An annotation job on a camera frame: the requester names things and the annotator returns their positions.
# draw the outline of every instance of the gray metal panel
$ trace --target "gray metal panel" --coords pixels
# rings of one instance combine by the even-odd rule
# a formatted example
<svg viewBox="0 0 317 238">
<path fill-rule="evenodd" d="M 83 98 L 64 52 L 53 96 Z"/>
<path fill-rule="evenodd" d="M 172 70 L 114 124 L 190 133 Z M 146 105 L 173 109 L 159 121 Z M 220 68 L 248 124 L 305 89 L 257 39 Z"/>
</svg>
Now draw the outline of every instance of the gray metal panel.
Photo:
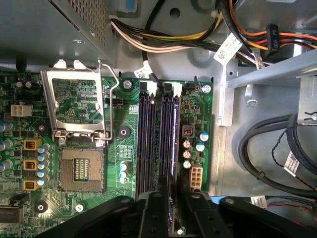
<svg viewBox="0 0 317 238">
<path fill-rule="evenodd" d="M 254 72 L 228 81 L 229 88 L 236 88 L 250 83 L 263 83 L 269 79 L 294 77 L 314 74 L 317 70 L 317 50 L 284 60 Z"/>
<path fill-rule="evenodd" d="M 78 32 L 47 0 L 0 0 L 0 5 L 1 62 L 14 63 L 19 57 L 30 64 L 54 64 L 60 58 L 86 65 L 97 65 L 98 59 L 115 64 L 112 34 L 108 34 L 112 47 L 96 47 L 92 35 Z"/>
</svg>

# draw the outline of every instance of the metal bracket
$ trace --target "metal bracket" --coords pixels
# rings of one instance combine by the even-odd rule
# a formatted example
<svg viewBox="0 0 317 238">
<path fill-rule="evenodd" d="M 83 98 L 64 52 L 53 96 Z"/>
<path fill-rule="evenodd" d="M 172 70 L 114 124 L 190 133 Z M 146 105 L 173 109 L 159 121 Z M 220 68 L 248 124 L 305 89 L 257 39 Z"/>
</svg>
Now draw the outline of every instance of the metal bracket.
<svg viewBox="0 0 317 238">
<path fill-rule="evenodd" d="M 317 124 L 317 77 L 301 78 L 298 124 Z"/>
<path fill-rule="evenodd" d="M 49 116 L 53 130 L 53 139 L 63 138 L 68 140 L 72 137 L 86 137 L 96 142 L 97 147 L 105 147 L 106 143 L 100 143 L 100 140 L 112 140 L 113 130 L 113 109 L 112 109 L 112 93 L 113 90 L 119 85 L 119 79 L 115 75 L 112 68 L 101 63 L 99 60 L 99 70 L 97 72 L 85 67 L 80 61 L 74 61 L 74 68 L 67 68 L 64 60 L 59 60 L 51 71 L 41 71 L 43 80 L 43 87 L 48 104 Z M 101 69 L 102 66 L 107 67 L 116 80 L 116 84 L 110 89 L 110 133 L 106 132 L 105 113 L 104 113 L 104 100 Z M 56 118 L 56 111 L 59 107 L 54 95 L 53 79 L 66 79 L 66 80 L 91 80 L 96 83 L 96 97 L 97 103 L 95 104 L 96 111 L 102 116 L 102 121 L 96 124 L 76 124 L 61 122 Z"/>
</svg>

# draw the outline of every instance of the mounting hole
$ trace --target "mounting hole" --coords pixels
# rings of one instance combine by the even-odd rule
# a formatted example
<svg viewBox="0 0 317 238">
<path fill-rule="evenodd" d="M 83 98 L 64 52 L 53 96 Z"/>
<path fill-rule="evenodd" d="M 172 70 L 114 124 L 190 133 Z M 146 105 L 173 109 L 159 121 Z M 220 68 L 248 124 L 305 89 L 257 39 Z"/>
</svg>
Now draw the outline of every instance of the mounting hole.
<svg viewBox="0 0 317 238">
<path fill-rule="evenodd" d="M 174 7 L 169 11 L 169 15 L 171 18 L 177 19 L 180 16 L 180 10 Z"/>
<path fill-rule="evenodd" d="M 94 33 L 94 31 L 93 31 L 91 28 L 89 29 L 89 31 L 90 31 L 90 34 L 91 34 L 93 37 L 96 36 L 95 33 Z"/>
</svg>

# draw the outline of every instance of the screw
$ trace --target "screw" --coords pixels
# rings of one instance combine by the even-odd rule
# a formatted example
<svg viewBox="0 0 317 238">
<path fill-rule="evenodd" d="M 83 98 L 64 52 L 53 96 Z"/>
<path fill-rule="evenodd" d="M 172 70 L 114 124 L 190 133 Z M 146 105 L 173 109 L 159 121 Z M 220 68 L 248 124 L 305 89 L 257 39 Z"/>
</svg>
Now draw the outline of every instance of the screw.
<svg viewBox="0 0 317 238">
<path fill-rule="evenodd" d="M 130 80 L 124 80 L 124 81 L 123 81 L 123 87 L 124 87 L 125 89 L 130 89 L 130 88 L 132 88 L 132 82 L 131 82 Z"/>
<path fill-rule="evenodd" d="M 234 201 L 233 201 L 232 199 L 230 199 L 230 198 L 227 198 L 227 199 L 225 200 L 225 202 L 226 202 L 226 203 L 229 203 L 229 204 L 233 204 L 233 203 L 234 203 Z"/>
<path fill-rule="evenodd" d="M 106 142 L 104 140 L 97 140 L 96 146 L 97 147 L 104 147 L 106 145 Z"/>
<path fill-rule="evenodd" d="M 58 144 L 59 144 L 59 145 L 65 145 L 65 144 L 66 144 L 65 138 L 60 138 L 60 139 L 58 139 Z"/>
<path fill-rule="evenodd" d="M 83 44 L 83 43 L 85 43 L 85 42 L 82 41 L 82 40 L 73 40 L 73 42 L 78 43 L 78 44 Z"/>
<path fill-rule="evenodd" d="M 200 195 L 199 195 L 198 193 L 194 193 L 194 194 L 192 195 L 192 198 L 200 198 Z"/>
<path fill-rule="evenodd" d="M 204 85 L 203 87 L 202 87 L 202 91 L 203 91 L 203 93 L 210 93 L 211 92 L 211 86 L 210 85 Z"/>
</svg>

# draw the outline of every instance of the orange wire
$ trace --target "orange wire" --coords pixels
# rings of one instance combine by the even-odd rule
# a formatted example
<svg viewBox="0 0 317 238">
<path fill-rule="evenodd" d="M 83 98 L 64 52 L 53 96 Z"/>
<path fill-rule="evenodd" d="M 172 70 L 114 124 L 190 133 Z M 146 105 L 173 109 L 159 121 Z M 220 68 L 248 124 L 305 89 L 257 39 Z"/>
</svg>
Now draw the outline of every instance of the orange wire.
<svg viewBox="0 0 317 238">
<path fill-rule="evenodd" d="M 246 35 L 248 35 L 248 36 L 260 36 L 260 35 L 266 34 L 266 31 L 261 31 L 261 32 L 256 32 L 256 33 L 247 32 L 245 29 L 243 29 L 243 28 L 239 25 L 239 23 L 238 23 L 238 21 L 237 21 L 235 15 L 233 14 L 233 11 L 234 11 L 234 10 L 233 10 L 233 0 L 229 0 L 229 7 L 230 7 L 230 14 L 231 14 L 231 17 L 232 17 L 232 20 L 233 20 L 234 24 L 236 25 L 236 27 L 237 27 L 243 34 L 246 34 Z"/>
<path fill-rule="evenodd" d="M 234 24 L 236 25 L 236 27 L 245 35 L 248 35 L 248 36 L 260 36 L 260 35 L 264 35 L 266 34 L 266 31 L 261 31 L 261 32 L 256 32 L 256 33 L 250 33 L 250 32 L 247 32 L 245 29 L 243 29 L 235 15 L 234 15 L 234 9 L 233 9 L 233 0 L 229 0 L 229 9 L 230 9 L 230 14 L 231 14 L 231 17 L 232 17 L 232 20 L 234 22 Z M 296 34 L 296 33 L 286 33 L 286 32 L 281 32 L 280 33 L 281 36 L 297 36 L 297 37 L 305 37 L 305 38 L 310 38 L 310 39 L 313 39 L 315 41 L 317 41 L 317 37 L 315 36 L 311 36 L 311 35 L 305 35 L 305 34 Z"/>
</svg>

